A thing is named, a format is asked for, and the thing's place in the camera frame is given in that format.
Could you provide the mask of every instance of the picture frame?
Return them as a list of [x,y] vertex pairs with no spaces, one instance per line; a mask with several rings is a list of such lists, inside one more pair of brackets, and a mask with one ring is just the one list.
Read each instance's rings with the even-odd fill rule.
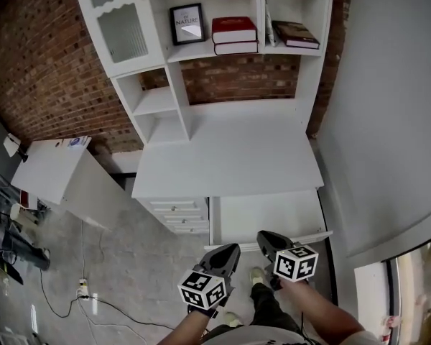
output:
[[171,8],[170,24],[174,46],[206,41],[201,3]]

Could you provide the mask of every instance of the sneaker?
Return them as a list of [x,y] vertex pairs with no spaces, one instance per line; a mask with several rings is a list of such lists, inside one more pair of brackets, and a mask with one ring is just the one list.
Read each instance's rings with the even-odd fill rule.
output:
[[225,320],[225,323],[233,328],[236,328],[238,326],[242,326],[243,323],[241,322],[241,319],[233,312],[227,312],[223,315],[223,319]]
[[251,270],[249,274],[249,278],[251,279],[252,286],[255,284],[264,284],[267,285],[267,279],[265,278],[265,273],[262,268],[255,267]]

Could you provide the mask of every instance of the forearm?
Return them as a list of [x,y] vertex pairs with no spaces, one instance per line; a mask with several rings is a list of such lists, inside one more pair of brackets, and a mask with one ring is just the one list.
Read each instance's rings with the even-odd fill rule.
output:
[[333,305],[304,283],[283,284],[288,296],[329,345],[339,345],[364,327],[349,313]]
[[180,322],[179,326],[161,340],[158,345],[197,345],[209,323],[209,317],[194,311]]

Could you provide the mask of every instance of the brick wall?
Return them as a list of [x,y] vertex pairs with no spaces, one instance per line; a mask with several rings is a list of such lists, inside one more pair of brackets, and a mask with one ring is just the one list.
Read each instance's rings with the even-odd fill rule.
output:
[[[345,39],[349,0],[334,0],[325,68],[307,133],[319,129]],[[191,104],[293,98],[299,58],[212,57],[182,63]],[[166,85],[164,71],[144,73],[145,88]],[[77,0],[0,0],[0,117],[25,144],[93,137],[91,150],[142,144],[106,77]]]
[[0,117],[26,144],[90,135],[97,152],[142,147],[77,0],[0,0]]

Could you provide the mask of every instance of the fiducial marker cube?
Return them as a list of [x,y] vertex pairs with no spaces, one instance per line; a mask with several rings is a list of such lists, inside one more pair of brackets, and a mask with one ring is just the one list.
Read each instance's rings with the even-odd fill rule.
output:
[[227,296],[225,280],[219,276],[188,270],[179,282],[182,300],[201,309],[210,309]]
[[273,273],[289,281],[300,281],[315,274],[319,254],[308,245],[276,253]]

